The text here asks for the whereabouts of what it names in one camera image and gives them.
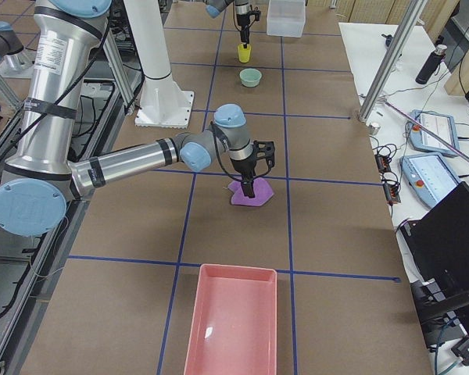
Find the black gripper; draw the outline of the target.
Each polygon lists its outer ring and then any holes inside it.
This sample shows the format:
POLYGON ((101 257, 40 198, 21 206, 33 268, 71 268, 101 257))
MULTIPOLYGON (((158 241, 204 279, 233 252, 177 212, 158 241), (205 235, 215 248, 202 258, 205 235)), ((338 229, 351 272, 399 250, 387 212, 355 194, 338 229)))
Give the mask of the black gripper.
POLYGON ((245 159, 233 159, 230 158, 231 164, 234 170, 242 176, 242 191, 245 197, 254 198, 255 193, 253 190, 253 180, 256 177, 256 164, 257 156, 256 153, 252 153, 245 159))
POLYGON ((245 13, 235 13, 237 25, 240 28, 240 38, 242 48, 246 48, 246 45, 250 43, 249 41, 249 29, 251 27, 252 21, 251 16, 253 14, 252 10, 249 10, 245 13))

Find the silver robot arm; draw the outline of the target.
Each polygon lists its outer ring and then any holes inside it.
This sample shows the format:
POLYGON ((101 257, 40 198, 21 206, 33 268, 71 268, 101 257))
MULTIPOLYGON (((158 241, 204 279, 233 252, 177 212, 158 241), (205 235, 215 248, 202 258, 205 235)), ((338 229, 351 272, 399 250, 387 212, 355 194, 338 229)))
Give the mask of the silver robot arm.
POLYGON ((211 18, 218 17, 229 5, 233 5, 235 26, 240 34, 242 47, 247 49, 250 44, 250 27, 253 22, 260 20, 259 9, 253 8, 249 1, 244 0, 208 0, 204 3, 211 18))
POLYGON ((15 152, 6 156, 0 184, 3 230, 25 237, 47 233, 63 220, 69 201, 110 182, 179 162, 199 172, 223 153, 230 157, 244 196, 254 197, 262 145, 250 137, 242 109, 222 105, 206 130, 186 132, 194 95, 181 90, 172 78, 158 3, 127 1, 124 7, 144 75, 138 123, 177 127, 181 132, 148 145, 70 162, 81 81, 91 50, 109 38, 111 4, 37 2, 34 18, 41 35, 23 104, 23 130, 15 152))

